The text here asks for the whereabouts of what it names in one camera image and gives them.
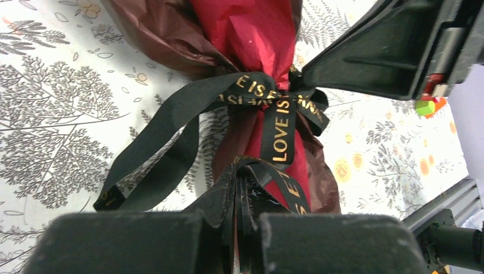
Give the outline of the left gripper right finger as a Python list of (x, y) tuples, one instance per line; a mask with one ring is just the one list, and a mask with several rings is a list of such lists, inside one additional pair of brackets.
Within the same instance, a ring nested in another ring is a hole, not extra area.
[(292, 214), (259, 185), (252, 170), (237, 173), (240, 271), (292, 273)]

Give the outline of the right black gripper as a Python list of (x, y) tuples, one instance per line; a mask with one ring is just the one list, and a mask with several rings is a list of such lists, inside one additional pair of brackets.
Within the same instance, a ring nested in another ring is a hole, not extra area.
[(304, 66), (302, 79), (398, 100), (416, 98), (419, 85), (421, 99), (448, 96), (482, 49), (483, 1), (377, 1)]

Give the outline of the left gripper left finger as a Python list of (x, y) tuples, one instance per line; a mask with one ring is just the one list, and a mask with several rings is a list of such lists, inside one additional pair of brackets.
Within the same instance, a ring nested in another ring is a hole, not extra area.
[(232, 273), (235, 255), (235, 165), (227, 166), (217, 182), (182, 210), (203, 219), (196, 230), (192, 273)]

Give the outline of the flower bouquet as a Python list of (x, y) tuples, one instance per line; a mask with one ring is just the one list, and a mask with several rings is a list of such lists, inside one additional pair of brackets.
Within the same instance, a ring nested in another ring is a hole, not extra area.
[[(338, 186), (317, 140), (326, 95), (293, 68), (301, 1), (109, 1), (127, 40), (191, 78), (171, 95), (113, 162), (96, 211), (146, 211), (162, 202), (195, 164), (201, 114), (228, 110), (206, 182), (218, 183), (238, 156), (266, 162), (257, 179), (297, 213), (341, 211)], [(275, 167), (272, 178), (267, 167)]]

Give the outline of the black gold-lettered ribbon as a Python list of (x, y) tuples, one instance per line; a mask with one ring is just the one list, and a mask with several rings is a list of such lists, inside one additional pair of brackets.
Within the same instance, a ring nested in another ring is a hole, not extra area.
[(215, 115), (251, 110), (262, 114), (261, 142), (255, 162), (261, 165), (262, 187), (291, 211), (310, 209), (308, 183), (289, 176), (287, 168), (302, 151), (296, 128), (302, 115), (310, 133), (320, 135), (328, 125), (326, 95), (304, 86), (298, 71), (289, 73), (291, 89), (277, 89), (262, 72), (227, 74), (189, 83), (159, 107), (145, 128), (114, 160), (94, 209), (146, 211), (161, 203), (196, 162), (199, 147), (221, 133)]

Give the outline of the colourful block stack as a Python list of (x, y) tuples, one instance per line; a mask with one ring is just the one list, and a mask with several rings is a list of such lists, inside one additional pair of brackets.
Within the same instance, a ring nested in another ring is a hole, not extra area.
[(432, 118), (440, 109), (447, 105), (447, 100), (444, 97), (425, 98), (424, 100), (417, 100), (414, 103), (414, 110), (419, 116), (426, 119)]

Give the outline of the floral patterned table mat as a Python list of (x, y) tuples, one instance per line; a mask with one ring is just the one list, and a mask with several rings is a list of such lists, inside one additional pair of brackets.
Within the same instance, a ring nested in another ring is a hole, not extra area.
[[(48, 223), (89, 212), (114, 158), (182, 76), (131, 47), (105, 1), (1, 2), (1, 272)], [(468, 175), (449, 106), (325, 89), (320, 136), (344, 213), (409, 216)]]

